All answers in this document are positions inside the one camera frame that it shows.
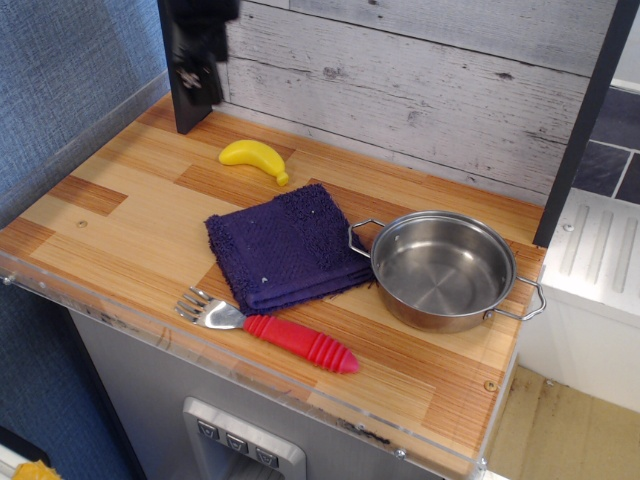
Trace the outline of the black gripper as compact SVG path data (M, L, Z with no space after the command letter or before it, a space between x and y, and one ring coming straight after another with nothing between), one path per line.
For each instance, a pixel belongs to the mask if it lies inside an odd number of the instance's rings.
M201 93L203 105L223 101L216 62L228 60L226 23L238 18L238 0L174 0L168 2L172 27L174 72L191 103ZM200 78L193 61L200 60Z

